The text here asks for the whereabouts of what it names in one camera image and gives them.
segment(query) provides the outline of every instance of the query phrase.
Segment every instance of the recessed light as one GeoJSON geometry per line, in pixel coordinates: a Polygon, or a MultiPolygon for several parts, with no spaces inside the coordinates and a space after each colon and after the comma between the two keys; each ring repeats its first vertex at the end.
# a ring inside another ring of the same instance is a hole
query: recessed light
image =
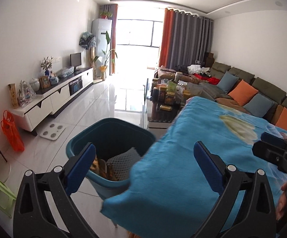
{"type": "Polygon", "coordinates": [[[279,1],[276,1],[276,5],[278,5],[279,7],[283,6],[283,4],[281,2],[279,2],[279,1]]]}

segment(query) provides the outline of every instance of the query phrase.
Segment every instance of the bedsheet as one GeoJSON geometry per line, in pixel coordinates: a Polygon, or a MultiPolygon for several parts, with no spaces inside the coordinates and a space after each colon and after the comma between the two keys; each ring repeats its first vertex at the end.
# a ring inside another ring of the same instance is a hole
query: bedsheet
{"type": "MultiPolygon", "coordinates": [[[[286,132],[264,119],[194,97],[132,167],[129,189],[106,199],[101,212],[142,238],[191,237],[218,199],[193,156],[199,140],[241,171],[264,169],[276,204],[286,176],[255,157],[252,145],[263,132],[279,135],[278,131],[286,132]]],[[[225,228],[232,225],[243,195],[239,193],[225,228]]]]}

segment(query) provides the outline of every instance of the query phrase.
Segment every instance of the laundry basket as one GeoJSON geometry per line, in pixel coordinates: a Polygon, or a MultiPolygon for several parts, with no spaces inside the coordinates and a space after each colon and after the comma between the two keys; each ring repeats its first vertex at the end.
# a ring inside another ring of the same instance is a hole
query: laundry basket
{"type": "MultiPolygon", "coordinates": [[[[93,143],[99,158],[108,159],[135,148],[143,156],[155,142],[155,136],[139,126],[116,119],[106,118],[88,127],[71,139],[66,146],[68,158],[78,155],[87,143],[93,143]]],[[[98,195],[104,200],[128,189],[129,179],[110,181],[88,171],[89,179],[98,195]]]]}

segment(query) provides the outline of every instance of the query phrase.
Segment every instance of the tile floor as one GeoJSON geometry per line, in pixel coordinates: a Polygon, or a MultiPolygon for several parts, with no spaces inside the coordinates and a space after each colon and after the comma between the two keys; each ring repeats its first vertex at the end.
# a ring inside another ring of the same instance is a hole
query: tile floor
{"type": "MultiPolygon", "coordinates": [[[[17,194],[25,171],[32,169],[35,173],[51,171],[57,165],[64,165],[68,158],[65,153],[67,143],[75,135],[97,121],[115,117],[133,124],[140,124],[143,105],[144,82],[128,85],[117,77],[109,77],[105,82],[97,83],[86,90],[72,102],[57,118],[46,118],[37,126],[38,136],[21,132],[25,151],[14,152],[9,148],[5,153],[11,164],[11,174],[6,185],[17,194]],[[55,140],[47,140],[39,136],[42,130],[52,122],[66,125],[66,129],[55,140]]],[[[0,168],[4,169],[4,161],[0,158],[0,168]]],[[[102,200],[87,179],[84,179],[78,192],[71,198],[77,208],[100,238],[125,238],[126,230],[120,226],[115,228],[113,223],[100,213],[102,200]]],[[[47,193],[54,218],[58,226],[66,227],[57,212],[51,194],[47,193]]],[[[12,221],[0,211],[0,225],[12,235],[12,221]]]]}

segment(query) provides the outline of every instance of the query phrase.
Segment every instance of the white wall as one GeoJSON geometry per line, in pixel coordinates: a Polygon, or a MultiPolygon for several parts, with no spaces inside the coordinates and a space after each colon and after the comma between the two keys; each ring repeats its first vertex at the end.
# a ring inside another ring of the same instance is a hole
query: white wall
{"type": "Polygon", "coordinates": [[[214,21],[217,62],[255,74],[287,92],[287,11],[258,11],[214,21]]]}
{"type": "MultiPolygon", "coordinates": [[[[57,71],[69,65],[82,32],[90,31],[99,7],[93,0],[0,0],[0,121],[10,108],[7,84],[41,75],[43,57],[61,57],[57,71]]],[[[0,146],[7,146],[3,133],[0,146]]]]}

